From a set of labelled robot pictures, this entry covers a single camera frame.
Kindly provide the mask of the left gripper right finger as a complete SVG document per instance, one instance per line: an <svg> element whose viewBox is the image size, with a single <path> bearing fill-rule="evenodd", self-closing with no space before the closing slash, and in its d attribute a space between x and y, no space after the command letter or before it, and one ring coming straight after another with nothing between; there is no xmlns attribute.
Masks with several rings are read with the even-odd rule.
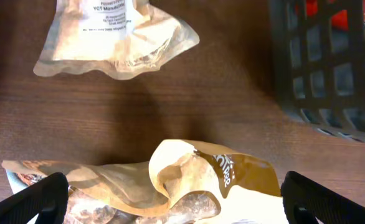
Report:
<svg viewBox="0 0 365 224"><path fill-rule="evenodd" d="M365 223L365 207L295 171L287 172L281 195L290 224Z"/></svg>

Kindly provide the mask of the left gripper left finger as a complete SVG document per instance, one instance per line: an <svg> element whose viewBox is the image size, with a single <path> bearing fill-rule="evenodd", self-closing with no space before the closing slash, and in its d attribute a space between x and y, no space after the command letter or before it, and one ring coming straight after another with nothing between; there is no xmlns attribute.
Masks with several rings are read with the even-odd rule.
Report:
<svg viewBox="0 0 365 224"><path fill-rule="evenodd" d="M60 172L0 202L0 224L63 224L67 211L69 184Z"/></svg>

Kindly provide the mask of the brown cookie bag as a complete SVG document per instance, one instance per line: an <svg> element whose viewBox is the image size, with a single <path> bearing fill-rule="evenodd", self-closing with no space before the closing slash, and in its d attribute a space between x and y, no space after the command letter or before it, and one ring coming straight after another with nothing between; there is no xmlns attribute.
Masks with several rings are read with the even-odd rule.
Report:
<svg viewBox="0 0 365 224"><path fill-rule="evenodd" d="M228 147L162 141L148 162L92 166L4 161L32 185L56 172L69 183L65 223L286 223L272 165Z"/></svg>

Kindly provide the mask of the grey plastic shopping basket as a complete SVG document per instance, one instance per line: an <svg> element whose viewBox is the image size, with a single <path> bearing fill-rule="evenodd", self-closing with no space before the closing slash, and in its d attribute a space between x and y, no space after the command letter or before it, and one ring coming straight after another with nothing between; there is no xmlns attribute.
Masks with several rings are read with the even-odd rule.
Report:
<svg viewBox="0 0 365 224"><path fill-rule="evenodd" d="M360 0L269 0L276 98L282 110L317 131L365 143L365 36ZM349 30L331 18L348 11Z"/></svg>

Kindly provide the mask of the beige snack bag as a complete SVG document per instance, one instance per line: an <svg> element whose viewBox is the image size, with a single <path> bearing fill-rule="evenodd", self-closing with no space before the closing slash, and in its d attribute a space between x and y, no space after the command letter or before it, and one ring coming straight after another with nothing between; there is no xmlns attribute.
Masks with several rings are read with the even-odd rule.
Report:
<svg viewBox="0 0 365 224"><path fill-rule="evenodd" d="M148 0L58 0L34 73L98 70L129 80L158 71L199 42L190 25Z"/></svg>

